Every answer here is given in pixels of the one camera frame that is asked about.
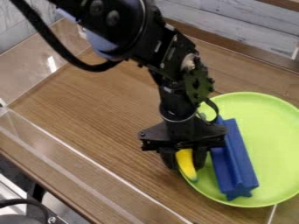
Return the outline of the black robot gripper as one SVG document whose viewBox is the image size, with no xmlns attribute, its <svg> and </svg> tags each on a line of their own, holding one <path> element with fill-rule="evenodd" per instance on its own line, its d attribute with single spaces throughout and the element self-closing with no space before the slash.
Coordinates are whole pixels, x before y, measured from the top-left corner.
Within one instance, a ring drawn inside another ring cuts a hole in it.
<svg viewBox="0 0 299 224">
<path fill-rule="evenodd" d="M 209 150 L 205 147 L 225 145 L 227 129 L 215 121 L 198 115 L 199 103 L 193 103 L 183 87 L 159 87 L 159 112 L 163 121 L 138 133 L 143 151 L 160 151 L 160 158 L 170 170 L 178 170 L 175 153 L 179 149 L 198 147 L 193 151 L 195 170 L 206 165 Z"/>
</svg>

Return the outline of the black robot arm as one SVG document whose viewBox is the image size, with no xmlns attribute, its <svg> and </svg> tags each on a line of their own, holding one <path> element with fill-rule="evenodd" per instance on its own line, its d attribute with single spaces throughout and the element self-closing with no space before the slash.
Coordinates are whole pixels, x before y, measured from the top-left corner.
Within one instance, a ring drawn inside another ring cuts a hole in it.
<svg viewBox="0 0 299 224">
<path fill-rule="evenodd" d="M 167 24 L 152 0 L 50 1 L 87 29 L 88 42 L 103 58 L 132 60 L 148 68 L 163 120 L 138 133 L 142 149 L 156 151 L 171 169 L 179 167 L 175 153 L 190 149 L 201 169 L 209 149 L 225 144 L 226 128 L 199 113 L 203 103 L 214 104 L 214 79 L 194 42 Z"/>
</svg>

